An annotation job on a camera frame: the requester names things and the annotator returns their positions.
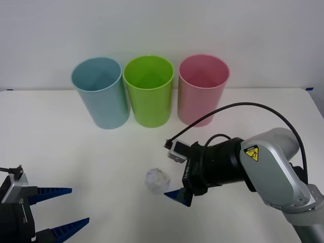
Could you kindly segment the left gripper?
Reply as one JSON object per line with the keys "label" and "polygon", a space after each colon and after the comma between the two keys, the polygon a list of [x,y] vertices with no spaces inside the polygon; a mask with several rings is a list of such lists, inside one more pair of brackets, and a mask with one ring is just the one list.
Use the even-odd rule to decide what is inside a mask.
{"label": "left gripper", "polygon": [[30,209],[41,201],[72,193],[72,188],[36,187],[26,189],[26,201],[17,204],[1,204],[1,242],[63,243],[83,227],[90,218],[45,229],[35,234],[34,218]]}

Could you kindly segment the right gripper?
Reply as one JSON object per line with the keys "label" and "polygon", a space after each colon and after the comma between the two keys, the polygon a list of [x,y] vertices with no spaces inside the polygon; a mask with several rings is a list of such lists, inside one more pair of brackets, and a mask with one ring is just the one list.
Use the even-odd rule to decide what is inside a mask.
{"label": "right gripper", "polygon": [[198,142],[191,145],[182,178],[184,187],[178,190],[165,192],[165,196],[190,207],[194,196],[201,196],[207,193],[208,187],[204,179],[202,162],[203,148],[204,147],[199,145]]}

